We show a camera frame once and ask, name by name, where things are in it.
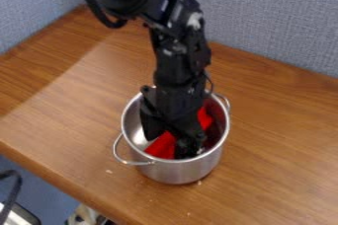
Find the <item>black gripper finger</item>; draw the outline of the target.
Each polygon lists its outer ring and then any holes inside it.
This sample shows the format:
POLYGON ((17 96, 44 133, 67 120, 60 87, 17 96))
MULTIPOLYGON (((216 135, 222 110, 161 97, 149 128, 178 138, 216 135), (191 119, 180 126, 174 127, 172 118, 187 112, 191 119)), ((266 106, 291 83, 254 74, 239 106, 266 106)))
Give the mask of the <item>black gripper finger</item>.
POLYGON ((203 150, 203 142, 206 141, 206 133, 196 132, 192 136, 176 134, 174 144, 174 157, 178 160, 196 157, 203 150))
POLYGON ((141 126, 148 141, 156 139, 165 132, 165 122, 159 114, 147 108, 140 109, 141 126))

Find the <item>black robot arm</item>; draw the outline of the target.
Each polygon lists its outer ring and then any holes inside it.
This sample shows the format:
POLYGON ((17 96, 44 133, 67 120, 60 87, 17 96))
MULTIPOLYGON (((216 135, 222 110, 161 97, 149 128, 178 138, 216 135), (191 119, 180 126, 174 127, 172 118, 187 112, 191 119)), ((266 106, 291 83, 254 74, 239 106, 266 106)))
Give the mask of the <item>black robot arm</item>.
POLYGON ((206 130, 198 113, 206 99, 206 67, 211 50, 196 0, 84 0, 109 29, 141 19, 156 56, 153 84, 140 89, 140 119, 145 138, 172 136, 168 148, 176 159, 199 155, 206 130))

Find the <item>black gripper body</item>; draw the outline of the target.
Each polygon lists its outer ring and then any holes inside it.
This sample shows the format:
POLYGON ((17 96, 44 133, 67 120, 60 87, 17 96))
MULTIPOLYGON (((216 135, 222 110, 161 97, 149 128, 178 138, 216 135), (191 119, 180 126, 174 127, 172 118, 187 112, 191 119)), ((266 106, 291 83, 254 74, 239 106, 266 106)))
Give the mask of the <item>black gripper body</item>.
POLYGON ((207 97, 204 80, 194 80, 174 87, 143 86, 140 92, 140 109, 147 108, 159 114, 165 122, 165 131, 187 136, 203 131, 198 122, 198 111, 207 97))

